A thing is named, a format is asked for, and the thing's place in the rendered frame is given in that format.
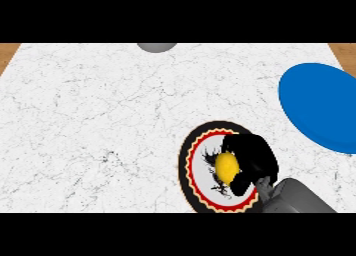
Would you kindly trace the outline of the grey round object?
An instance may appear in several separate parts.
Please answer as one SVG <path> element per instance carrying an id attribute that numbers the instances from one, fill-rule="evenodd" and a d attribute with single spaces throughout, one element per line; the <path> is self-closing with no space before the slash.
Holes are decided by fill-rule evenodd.
<path id="1" fill-rule="evenodd" d="M 138 43 L 137 46 L 149 53 L 162 53 L 174 48 L 175 43 Z"/>

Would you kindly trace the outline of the blue plate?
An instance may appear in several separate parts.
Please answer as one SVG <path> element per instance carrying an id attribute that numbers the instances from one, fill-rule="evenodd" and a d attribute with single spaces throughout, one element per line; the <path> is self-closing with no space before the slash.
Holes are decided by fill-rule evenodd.
<path id="1" fill-rule="evenodd" d="M 305 137 L 324 148 L 356 154 L 356 78 L 329 65 L 298 64 L 281 75 L 279 101 Z"/>

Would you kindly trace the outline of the yellow lemon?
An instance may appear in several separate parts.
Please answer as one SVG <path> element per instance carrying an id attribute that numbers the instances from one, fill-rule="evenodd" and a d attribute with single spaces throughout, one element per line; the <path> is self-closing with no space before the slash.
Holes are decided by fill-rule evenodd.
<path id="1" fill-rule="evenodd" d="M 221 182 L 228 185 L 240 172 L 239 163 L 230 152 L 221 153 L 215 159 L 215 174 Z"/>

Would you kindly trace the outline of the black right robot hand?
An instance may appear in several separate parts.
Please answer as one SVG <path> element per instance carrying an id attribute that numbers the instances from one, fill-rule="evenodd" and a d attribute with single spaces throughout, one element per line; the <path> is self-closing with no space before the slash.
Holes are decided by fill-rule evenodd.
<path id="1" fill-rule="evenodd" d="M 250 184 L 268 177 L 268 186 L 277 180 L 279 165 L 271 148 L 259 135 L 225 135 L 221 152 L 234 154 L 240 172 L 230 182 L 230 189 L 236 196 L 242 196 Z"/>

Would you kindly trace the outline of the black red patterned plate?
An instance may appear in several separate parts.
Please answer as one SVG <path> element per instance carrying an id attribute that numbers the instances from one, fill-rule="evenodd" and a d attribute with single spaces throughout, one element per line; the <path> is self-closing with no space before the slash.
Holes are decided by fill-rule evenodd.
<path id="1" fill-rule="evenodd" d="M 261 199 L 253 185 L 242 196 L 215 176 L 215 157 L 221 153 L 222 139 L 230 134 L 249 134 L 249 130 L 227 121 L 197 126 L 187 135 L 178 155 L 178 180 L 185 200 L 197 213 L 259 213 Z"/>

